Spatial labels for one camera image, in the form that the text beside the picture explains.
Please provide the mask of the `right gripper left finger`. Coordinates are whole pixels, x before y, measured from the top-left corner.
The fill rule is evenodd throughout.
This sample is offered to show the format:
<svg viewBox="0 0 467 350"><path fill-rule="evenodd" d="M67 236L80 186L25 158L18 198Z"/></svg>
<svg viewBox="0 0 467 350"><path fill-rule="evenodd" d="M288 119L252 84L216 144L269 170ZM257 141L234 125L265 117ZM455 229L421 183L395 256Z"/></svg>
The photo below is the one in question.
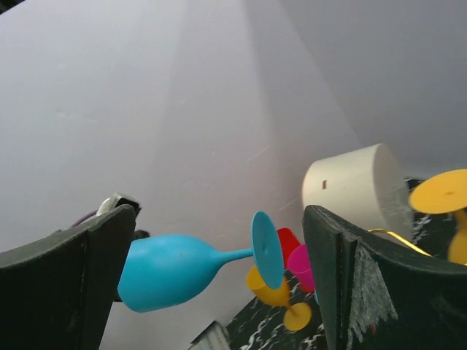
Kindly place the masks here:
<svg viewBox="0 0 467 350"><path fill-rule="evenodd" d="M129 205L1 253L2 349L98 349L133 240Z"/></svg>

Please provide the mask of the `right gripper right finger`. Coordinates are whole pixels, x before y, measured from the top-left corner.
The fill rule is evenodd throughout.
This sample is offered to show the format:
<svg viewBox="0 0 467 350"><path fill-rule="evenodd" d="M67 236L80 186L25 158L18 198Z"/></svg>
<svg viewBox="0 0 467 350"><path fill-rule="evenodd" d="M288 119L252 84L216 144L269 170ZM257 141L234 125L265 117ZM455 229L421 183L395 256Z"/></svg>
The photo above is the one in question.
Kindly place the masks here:
<svg viewBox="0 0 467 350"><path fill-rule="evenodd" d="M466 267L374 235L322 206L302 221L328 348L464 349Z"/></svg>

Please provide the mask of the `teal wine glass back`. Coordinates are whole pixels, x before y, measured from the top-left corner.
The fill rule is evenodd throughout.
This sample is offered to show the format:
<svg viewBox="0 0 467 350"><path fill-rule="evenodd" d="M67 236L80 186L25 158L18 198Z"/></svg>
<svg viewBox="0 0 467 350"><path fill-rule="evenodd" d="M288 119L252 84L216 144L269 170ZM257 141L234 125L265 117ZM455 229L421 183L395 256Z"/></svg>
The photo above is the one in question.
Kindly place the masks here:
<svg viewBox="0 0 467 350"><path fill-rule="evenodd" d="M117 293L129 309L139 313L178 306L202 293L224 265L248 257L254 259L266 285L278 289L285 267L277 229L266 212L253 215L250 239L249 249L230 252L185 234L135 240Z"/></svg>

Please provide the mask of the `yellow wine glass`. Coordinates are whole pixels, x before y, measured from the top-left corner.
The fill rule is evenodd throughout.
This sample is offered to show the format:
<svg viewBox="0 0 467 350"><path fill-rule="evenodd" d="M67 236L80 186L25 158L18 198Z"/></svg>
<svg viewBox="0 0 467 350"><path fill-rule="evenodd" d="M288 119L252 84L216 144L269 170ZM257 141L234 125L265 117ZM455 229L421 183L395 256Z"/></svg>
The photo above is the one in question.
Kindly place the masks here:
<svg viewBox="0 0 467 350"><path fill-rule="evenodd" d="M409 196L410 206L424 214L454 214L458 230L448 260L466 265L466 170L447 171L425 180Z"/></svg>
<svg viewBox="0 0 467 350"><path fill-rule="evenodd" d="M312 310L306 303L290 303L290 288L285 277L283 277L280 288L272 289L267 286L254 265L248 272L245 283L253 294L266 305L287 309L283 317L283 323L287 330L291 332L302 330L311 321Z"/></svg>

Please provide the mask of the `pink wine glass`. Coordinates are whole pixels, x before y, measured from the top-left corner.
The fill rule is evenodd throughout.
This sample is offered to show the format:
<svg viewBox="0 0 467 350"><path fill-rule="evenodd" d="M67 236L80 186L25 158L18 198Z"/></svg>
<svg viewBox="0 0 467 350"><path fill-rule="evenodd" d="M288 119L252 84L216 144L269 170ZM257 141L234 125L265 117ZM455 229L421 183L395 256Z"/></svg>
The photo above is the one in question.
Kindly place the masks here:
<svg viewBox="0 0 467 350"><path fill-rule="evenodd" d="M315 284L305 244L297 246L287 259L287 269L297 278L304 292L314 292Z"/></svg>

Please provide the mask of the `red wine glass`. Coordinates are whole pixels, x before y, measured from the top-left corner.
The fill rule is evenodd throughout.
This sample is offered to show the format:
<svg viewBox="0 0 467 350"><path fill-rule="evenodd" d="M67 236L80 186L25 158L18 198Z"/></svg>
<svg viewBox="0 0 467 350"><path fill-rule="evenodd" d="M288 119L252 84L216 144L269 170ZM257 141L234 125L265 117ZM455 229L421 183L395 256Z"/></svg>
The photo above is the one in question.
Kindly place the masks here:
<svg viewBox="0 0 467 350"><path fill-rule="evenodd" d="M287 260L290 254L301 245L301 242L296 238L295 234L290 228L280 228L277 231L281 249L284 265L287 265Z"/></svg>

